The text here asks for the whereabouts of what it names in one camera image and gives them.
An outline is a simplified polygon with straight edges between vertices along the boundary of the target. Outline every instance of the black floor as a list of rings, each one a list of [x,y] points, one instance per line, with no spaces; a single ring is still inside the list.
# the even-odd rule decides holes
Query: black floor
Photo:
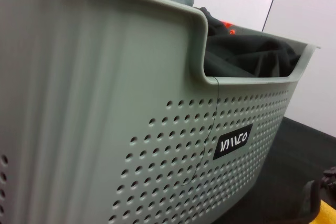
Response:
[[[300,205],[302,188],[336,166],[336,138],[284,118],[254,188],[213,224],[281,220]]]

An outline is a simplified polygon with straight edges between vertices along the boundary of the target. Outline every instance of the dark clothing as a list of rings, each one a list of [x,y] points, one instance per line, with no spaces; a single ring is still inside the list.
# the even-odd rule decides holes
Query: dark clothing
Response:
[[[231,35],[206,8],[208,38],[204,72],[215,77],[289,76],[299,56],[284,41],[260,35]]]

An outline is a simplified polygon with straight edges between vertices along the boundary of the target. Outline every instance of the yellow object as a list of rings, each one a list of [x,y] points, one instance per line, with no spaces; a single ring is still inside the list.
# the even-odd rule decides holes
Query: yellow object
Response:
[[[335,224],[336,210],[321,200],[321,208],[319,214],[310,224]]]

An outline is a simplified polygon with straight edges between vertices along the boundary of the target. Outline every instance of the black label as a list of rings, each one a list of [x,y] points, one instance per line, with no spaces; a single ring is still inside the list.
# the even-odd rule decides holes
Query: black label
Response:
[[[250,124],[243,128],[221,135],[217,142],[213,160],[243,147],[250,136],[252,125],[253,124]]]

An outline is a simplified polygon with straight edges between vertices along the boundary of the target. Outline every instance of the laundry basket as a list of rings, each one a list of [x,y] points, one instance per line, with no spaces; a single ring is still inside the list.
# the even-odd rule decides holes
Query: laundry basket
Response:
[[[288,77],[206,77],[195,8],[0,5],[1,224],[211,223],[255,183],[314,51],[284,39]]]

